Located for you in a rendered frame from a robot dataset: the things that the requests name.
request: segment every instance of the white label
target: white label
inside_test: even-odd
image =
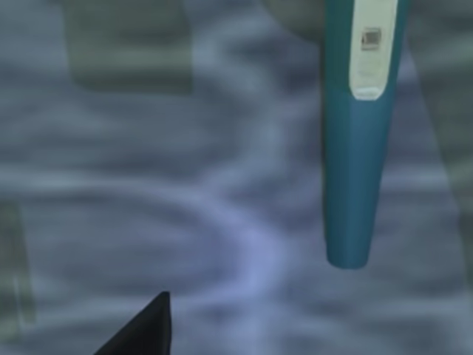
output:
[[[355,0],[350,52],[350,90],[376,100],[386,89],[398,0]]]

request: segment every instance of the gray rounded square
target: gray rounded square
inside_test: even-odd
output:
[[[182,0],[61,4],[76,84],[107,92],[191,92],[191,31]]]

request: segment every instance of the digital thermometer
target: digital thermometer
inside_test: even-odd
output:
[[[339,268],[368,261],[408,1],[325,2],[325,232]]]

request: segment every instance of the black pointed object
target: black pointed object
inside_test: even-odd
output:
[[[171,297],[162,292],[95,355],[169,355]]]

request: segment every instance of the blue cylindrical object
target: blue cylindrical object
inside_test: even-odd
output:
[[[408,0],[326,0],[324,180],[327,259],[370,254]]]

